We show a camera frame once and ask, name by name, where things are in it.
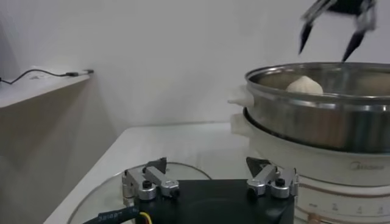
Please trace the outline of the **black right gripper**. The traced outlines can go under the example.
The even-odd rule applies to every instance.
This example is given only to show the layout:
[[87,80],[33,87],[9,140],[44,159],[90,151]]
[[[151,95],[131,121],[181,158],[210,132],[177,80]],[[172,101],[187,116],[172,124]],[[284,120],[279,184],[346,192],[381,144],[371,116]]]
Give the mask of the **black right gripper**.
[[376,5],[376,0],[317,0],[302,15],[304,25],[300,34],[299,54],[302,53],[308,41],[314,20],[327,10],[328,12],[355,17],[356,31],[353,33],[342,57],[342,62],[347,61],[352,53],[360,47],[365,34],[373,32],[377,28]]

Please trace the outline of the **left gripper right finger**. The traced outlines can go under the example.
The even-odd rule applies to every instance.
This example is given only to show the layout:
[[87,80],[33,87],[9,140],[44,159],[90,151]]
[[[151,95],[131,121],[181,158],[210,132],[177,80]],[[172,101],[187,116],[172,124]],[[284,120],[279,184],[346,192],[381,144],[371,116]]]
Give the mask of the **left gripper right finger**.
[[290,196],[298,196],[299,176],[295,168],[285,168],[280,170],[266,159],[247,157],[246,163],[252,178],[246,181],[247,196],[251,200],[266,195],[278,199],[287,199]]

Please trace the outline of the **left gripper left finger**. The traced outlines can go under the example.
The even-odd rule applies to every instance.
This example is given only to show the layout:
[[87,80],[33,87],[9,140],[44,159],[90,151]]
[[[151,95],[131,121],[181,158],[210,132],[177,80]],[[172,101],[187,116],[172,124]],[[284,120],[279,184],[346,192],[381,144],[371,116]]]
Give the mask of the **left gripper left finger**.
[[166,158],[160,158],[139,168],[126,169],[122,174],[123,199],[151,201],[158,195],[177,199],[180,196],[179,182],[166,176],[167,164]]

